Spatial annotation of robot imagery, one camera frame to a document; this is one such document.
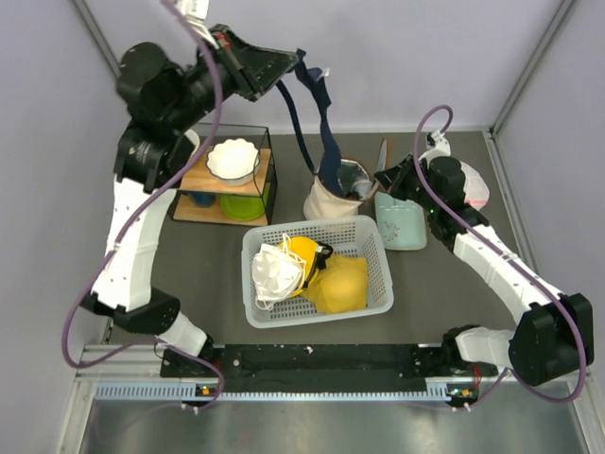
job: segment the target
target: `green bowl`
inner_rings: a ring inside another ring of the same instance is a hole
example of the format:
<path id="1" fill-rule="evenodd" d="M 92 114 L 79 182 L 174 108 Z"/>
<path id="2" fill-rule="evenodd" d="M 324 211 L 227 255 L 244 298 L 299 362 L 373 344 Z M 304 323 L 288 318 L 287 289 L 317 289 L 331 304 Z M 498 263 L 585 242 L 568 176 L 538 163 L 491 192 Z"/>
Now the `green bowl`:
<path id="1" fill-rule="evenodd" d="M 263 216 L 265 213 L 265 206 L 267 206 L 267 200 L 268 184 L 265 186 L 262 200 L 260 197 L 223 195 L 220 196 L 218 202 L 220 204 L 220 211 L 222 211 L 227 218 L 246 221 Z"/>

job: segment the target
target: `dark blue cloth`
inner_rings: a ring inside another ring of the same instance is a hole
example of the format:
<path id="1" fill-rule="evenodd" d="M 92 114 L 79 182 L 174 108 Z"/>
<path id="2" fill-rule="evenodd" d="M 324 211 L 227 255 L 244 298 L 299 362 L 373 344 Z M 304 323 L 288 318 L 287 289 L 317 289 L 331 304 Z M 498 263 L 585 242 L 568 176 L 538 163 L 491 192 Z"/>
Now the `dark blue cloth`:
<path id="1" fill-rule="evenodd" d="M 299 55 L 299 62 L 294 67 L 296 79 L 298 79 L 299 82 L 302 83 L 302 85 L 304 85 L 309 92 L 311 92 L 311 96 L 315 100 L 320 112 L 320 135 L 321 142 L 323 143 L 323 156 L 321 157 L 318 177 L 320 178 L 321 183 L 332 194 L 344 197 L 342 188 L 338 183 L 337 175 L 338 169 L 340 168 L 342 155 L 340 154 L 340 147 L 338 146 L 332 131 L 330 131 L 330 124 L 328 123 L 328 108 L 332 104 L 332 100 L 328 95 L 328 89 L 325 85 L 325 77 L 322 75 L 322 71 L 319 68 L 307 69 L 306 65 L 304 64 L 305 53 L 303 50 L 297 50 L 297 54 Z M 296 139 L 299 143 L 302 157 L 304 158 L 304 161 L 309 169 L 314 171 L 313 162 L 311 161 L 308 149 L 304 143 L 301 124 L 296 112 L 296 107 L 294 106 L 294 101 L 292 100 L 292 96 L 288 92 L 283 82 L 278 82 L 277 88 L 282 94 L 285 104 L 290 112 L 292 125 L 294 126 L 294 133 L 296 134 Z"/>

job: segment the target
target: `wooden shelf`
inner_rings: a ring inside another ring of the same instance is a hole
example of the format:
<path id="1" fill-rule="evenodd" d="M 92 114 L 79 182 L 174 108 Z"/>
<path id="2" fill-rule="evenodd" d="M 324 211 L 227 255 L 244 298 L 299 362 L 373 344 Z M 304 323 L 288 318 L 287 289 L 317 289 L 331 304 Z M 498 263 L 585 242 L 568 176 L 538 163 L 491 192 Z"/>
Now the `wooden shelf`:
<path id="1" fill-rule="evenodd" d="M 189 197 L 180 194 L 172 218 L 191 222 L 213 222 L 218 224 L 250 225 L 254 227 L 268 225 L 267 214 L 253 220 L 235 220 L 227 217 L 219 205 L 219 197 L 208 207 L 196 205 Z"/>
<path id="2" fill-rule="evenodd" d="M 257 187 L 265 187 L 267 181 L 268 167 L 271 162 L 271 150 L 269 148 L 261 149 L 261 162 L 254 180 L 242 186 L 228 186 L 222 183 L 218 178 L 213 177 L 206 166 L 208 162 L 208 152 L 198 161 L 198 163 L 182 177 L 180 191 L 188 192 L 207 192 L 211 194 L 234 194 L 237 196 L 257 196 Z"/>

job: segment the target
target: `plastic basket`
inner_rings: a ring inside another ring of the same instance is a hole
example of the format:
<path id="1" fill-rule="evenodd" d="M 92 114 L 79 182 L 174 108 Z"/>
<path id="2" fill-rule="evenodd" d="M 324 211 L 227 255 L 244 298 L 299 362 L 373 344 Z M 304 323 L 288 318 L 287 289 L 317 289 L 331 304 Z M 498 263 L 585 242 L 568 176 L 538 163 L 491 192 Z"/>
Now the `plastic basket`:
<path id="1" fill-rule="evenodd" d="M 368 260 L 367 307 L 342 314 L 318 312 L 310 301 L 301 296 L 277 303 L 272 310 L 261 310 L 254 304 L 256 290 L 251 277 L 251 263 L 261 244 L 277 245 L 282 234 L 290 237 L 307 236 L 329 244 L 335 253 Z M 308 220 L 289 224 L 257 227 L 244 236 L 242 251 L 242 285 L 246 318 L 256 328 L 274 328 L 295 324 L 330 322 L 332 320 L 382 314 L 393 306 L 393 289 L 385 248 L 373 219 L 367 216 Z"/>

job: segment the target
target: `floor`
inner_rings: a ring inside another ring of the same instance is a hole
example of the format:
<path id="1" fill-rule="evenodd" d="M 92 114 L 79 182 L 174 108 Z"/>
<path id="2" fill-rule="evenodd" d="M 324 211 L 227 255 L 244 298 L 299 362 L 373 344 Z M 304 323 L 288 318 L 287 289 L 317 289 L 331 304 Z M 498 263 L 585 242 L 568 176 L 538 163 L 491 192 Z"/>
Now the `floor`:
<path id="1" fill-rule="evenodd" d="M 391 164 L 412 147 L 413 135 L 389 134 L 394 140 Z M 375 166 L 383 134 L 340 134 L 347 157 Z M 448 134 L 452 152 L 476 168 L 492 195 L 482 210 L 512 249 L 514 238 L 488 151 L 480 132 Z M 273 223 L 303 220 L 303 201 L 312 176 L 306 170 L 293 136 L 273 136 L 279 190 Z M 315 162 L 320 138 L 308 136 Z M 372 214 L 365 206 L 362 214 Z M 242 305 L 240 253 L 245 227 L 164 223 L 152 285 L 181 299 L 183 312 L 216 343 L 421 343 L 437 342 L 456 326 L 476 323 L 489 328 L 513 328 L 512 318 L 495 294 L 437 240 L 429 238 L 421 251 L 388 252 L 395 303 L 383 314 L 333 323 L 256 329 Z M 138 339 L 115 329 L 112 342 Z"/>
<path id="2" fill-rule="evenodd" d="M 561 382 L 547 391 L 569 393 Z M 514 382 L 471 413 L 402 402 L 224 402 L 198 417 L 173 407 L 150 413 L 157 402 L 95 402 L 80 453 L 589 452 L 573 406 L 541 401 Z"/>

